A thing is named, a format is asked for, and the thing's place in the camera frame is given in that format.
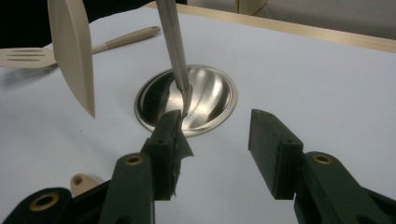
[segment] wooden utensil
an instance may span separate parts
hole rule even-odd
[[[161,28],[152,26],[92,47],[92,54],[132,44],[155,36]],[[53,51],[42,48],[0,49],[0,67],[40,68],[55,64]]]
[[[92,42],[82,0],[48,0],[55,60],[69,89],[94,118]]]
[[[96,181],[94,181],[88,175],[76,174],[70,179],[70,188],[75,197],[87,190],[95,188],[96,186],[98,186]]]

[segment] table edge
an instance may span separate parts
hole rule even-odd
[[[145,7],[157,8],[157,5],[155,2],[151,2],[146,4]],[[215,20],[230,21],[234,23],[270,29],[293,35],[314,37],[317,39],[327,40],[340,44],[347,44],[350,46],[356,46],[366,49],[376,49],[396,53],[396,40],[392,39],[352,34],[348,32],[301,25],[286,21],[275,21],[203,7],[193,7],[177,4],[177,12],[182,14],[206,17]]]

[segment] metal bowl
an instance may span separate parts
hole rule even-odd
[[[238,92],[233,81],[219,69],[205,65],[188,65],[192,99],[182,130],[186,136],[207,132],[226,120],[236,106]],[[183,99],[172,69],[150,79],[137,94],[134,112],[150,131],[161,115],[182,110]]]

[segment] white table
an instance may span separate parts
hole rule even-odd
[[[215,130],[189,138],[177,197],[156,202],[157,223],[297,223],[275,201],[248,152],[250,110],[274,113],[304,151],[338,158],[366,188],[396,199],[396,54],[312,37],[179,15],[188,63],[217,67],[239,99]],[[140,8],[95,21],[92,43],[160,25]],[[47,75],[0,68],[0,220],[28,195],[69,188],[72,175],[108,180],[117,158],[150,132],[134,115],[143,84],[171,67],[163,35],[93,56],[96,119],[58,68]]]

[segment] metal utensil handle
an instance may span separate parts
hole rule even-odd
[[[175,75],[177,88],[185,91],[189,88],[189,78],[184,55],[183,41],[181,39],[180,25],[178,23],[175,0],[156,0],[166,47]]]

